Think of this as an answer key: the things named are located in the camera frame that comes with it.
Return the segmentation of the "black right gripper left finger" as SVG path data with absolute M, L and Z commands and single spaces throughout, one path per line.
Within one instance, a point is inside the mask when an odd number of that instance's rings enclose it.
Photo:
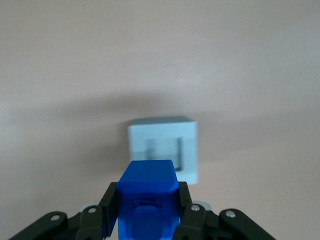
M 117 183 L 111 182 L 98 204 L 72 217 L 49 212 L 11 237 L 12 240 L 105 240 L 118 218 Z

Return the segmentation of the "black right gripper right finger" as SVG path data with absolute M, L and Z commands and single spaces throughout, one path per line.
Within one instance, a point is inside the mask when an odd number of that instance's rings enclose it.
M 179 182 L 179 207 L 182 213 L 174 240 L 273 240 L 274 237 L 242 211 L 235 208 L 215 214 L 193 203 L 186 182 Z

